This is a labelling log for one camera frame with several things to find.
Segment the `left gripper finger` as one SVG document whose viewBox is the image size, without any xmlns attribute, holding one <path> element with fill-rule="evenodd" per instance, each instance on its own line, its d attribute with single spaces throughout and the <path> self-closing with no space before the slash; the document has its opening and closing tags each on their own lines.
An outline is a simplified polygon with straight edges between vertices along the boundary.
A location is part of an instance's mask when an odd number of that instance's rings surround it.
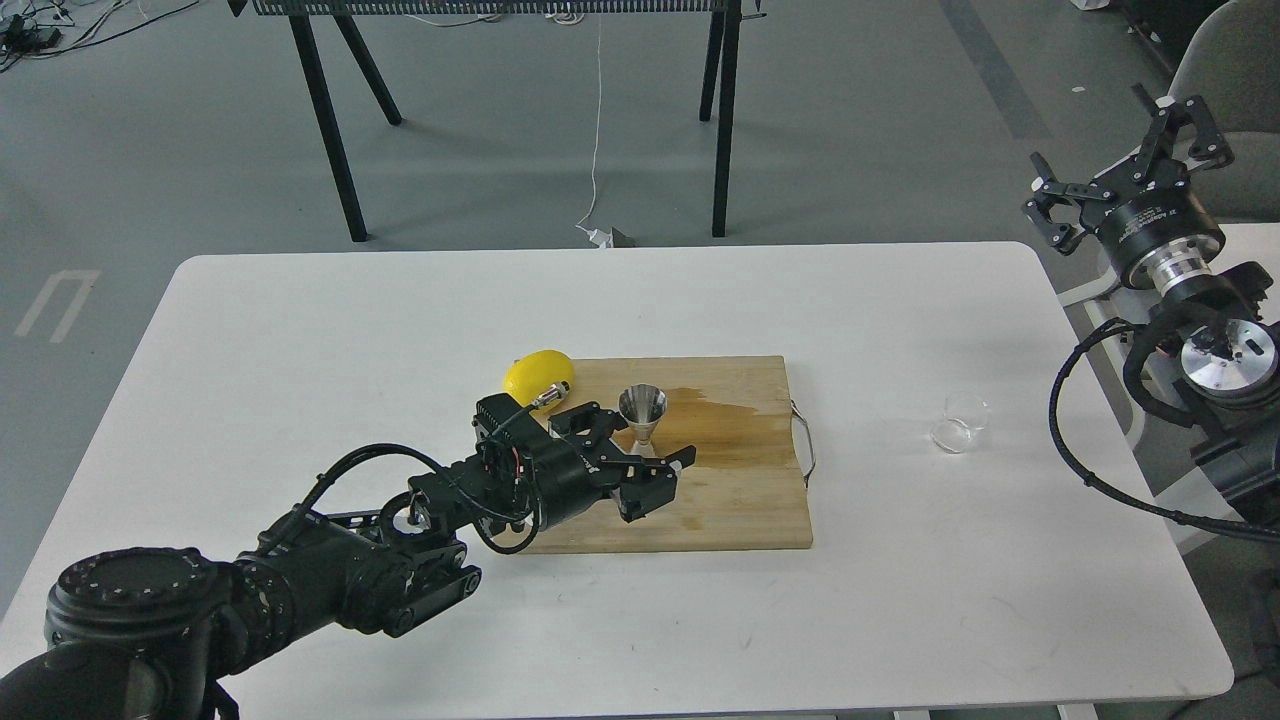
<svg viewBox="0 0 1280 720">
<path fill-rule="evenodd" d="M 600 455 L 602 496 L 614 501 L 623 521 L 636 521 L 675 501 L 681 471 L 695 464 L 696 455 L 695 446 L 664 457 L 607 451 Z"/>
<path fill-rule="evenodd" d="M 608 456 L 620 454 L 612 438 L 628 424 L 616 410 L 588 402 L 552 415 L 549 428 L 586 456 Z"/>
</svg>

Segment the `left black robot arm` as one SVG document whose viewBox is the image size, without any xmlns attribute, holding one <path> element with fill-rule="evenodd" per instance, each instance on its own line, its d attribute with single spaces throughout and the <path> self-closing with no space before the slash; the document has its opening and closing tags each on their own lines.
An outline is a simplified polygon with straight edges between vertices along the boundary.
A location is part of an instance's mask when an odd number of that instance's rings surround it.
<svg viewBox="0 0 1280 720">
<path fill-rule="evenodd" d="M 567 391 L 481 398 L 474 454 L 451 465 L 396 443 L 348 452 L 230 562 L 134 547 L 72 564 L 47 593 L 47 650 L 3 678 L 3 716 L 236 719 L 224 676 L 332 624 L 397 638 L 472 596 L 463 527 L 512 555 L 600 501 L 625 521 L 671 503 L 696 448 L 622 448 L 627 419 L 596 402 L 541 424 Z"/>
</svg>

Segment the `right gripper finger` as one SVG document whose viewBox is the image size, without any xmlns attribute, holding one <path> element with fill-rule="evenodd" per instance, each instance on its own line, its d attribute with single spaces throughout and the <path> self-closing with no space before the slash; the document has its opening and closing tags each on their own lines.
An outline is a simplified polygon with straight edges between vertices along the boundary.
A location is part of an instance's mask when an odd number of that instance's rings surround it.
<svg viewBox="0 0 1280 720">
<path fill-rule="evenodd" d="M 1162 105 L 1140 83 L 1133 85 L 1132 92 L 1151 118 L 1143 140 L 1130 155 L 1130 181 L 1135 186 L 1174 187 L 1198 170 L 1216 170 L 1234 163 L 1235 154 L 1203 96 L 1170 99 Z"/>
<path fill-rule="evenodd" d="M 1061 181 L 1041 152 L 1032 152 L 1029 160 L 1036 177 L 1021 211 L 1055 252 L 1069 256 L 1100 223 L 1106 188 L 1096 181 Z"/>
</svg>

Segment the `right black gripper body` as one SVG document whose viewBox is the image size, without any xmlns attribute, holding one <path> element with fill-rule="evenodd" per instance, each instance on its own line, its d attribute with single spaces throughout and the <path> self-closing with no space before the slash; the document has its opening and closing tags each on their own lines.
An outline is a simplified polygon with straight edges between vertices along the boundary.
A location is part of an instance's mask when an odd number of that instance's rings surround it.
<svg viewBox="0 0 1280 720">
<path fill-rule="evenodd" d="M 1170 291 L 1208 275 L 1225 233 L 1188 184 L 1148 190 L 1111 210 L 1096 229 L 1120 284 Z"/>
</svg>

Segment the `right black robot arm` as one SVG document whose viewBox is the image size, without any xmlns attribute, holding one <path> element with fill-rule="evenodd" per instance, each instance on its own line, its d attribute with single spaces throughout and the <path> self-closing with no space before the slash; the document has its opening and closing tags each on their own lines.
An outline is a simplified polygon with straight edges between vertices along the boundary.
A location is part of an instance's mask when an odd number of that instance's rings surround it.
<svg viewBox="0 0 1280 720">
<path fill-rule="evenodd" d="M 1234 154 L 1201 96 L 1156 100 L 1137 85 L 1149 115 L 1140 143 L 1091 179 L 1059 179 L 1039 154 L 1021 210 L 1046 243 L 1073 254 L 1098 241 L 1114 281 L 1106 290 L 1155 295 L 1144 322 L 1101 322 L 1068 356 L 1050 391 L 1050 436 L 1087 487 L 1211 536 L 1277 544 L 1277 324 L 1261 306 L 1274 284 L 1256 261 L 1215 272 L 1228 238 L 1190 187 L 1198 170 Z M 1190 459 L 1236 520 L 1164 509 L 1132 497 L 1088 470 L 1066 446 L 1059 400 L 1075 365 L 1096 345 L 1126 341 L 1119 377 L 1138 418 L 1197 428 Z"/>
</svg>

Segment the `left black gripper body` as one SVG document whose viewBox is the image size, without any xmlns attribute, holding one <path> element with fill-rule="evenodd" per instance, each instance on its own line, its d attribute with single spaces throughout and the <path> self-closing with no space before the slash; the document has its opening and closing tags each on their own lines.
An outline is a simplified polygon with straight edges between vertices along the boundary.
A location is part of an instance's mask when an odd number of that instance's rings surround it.
<svg viewBox="0 0 1280 720">
<path fill-rule="evenodd" d="M 532 520 L 531 509 L 522 511 L 520 519 L 548 530 L 614 495 L 630 466 L 622 462 L 623 452 L 612 436 L 612 430 L 603 430 L 556 438 L 547 430 L 521 430 L 520 450 L 532 465 L 526 492 L 530 495 L 535 486 L 541 501 L 529 498 L 531 506 L 540 507 L 538 521 Z"/>
</svg>

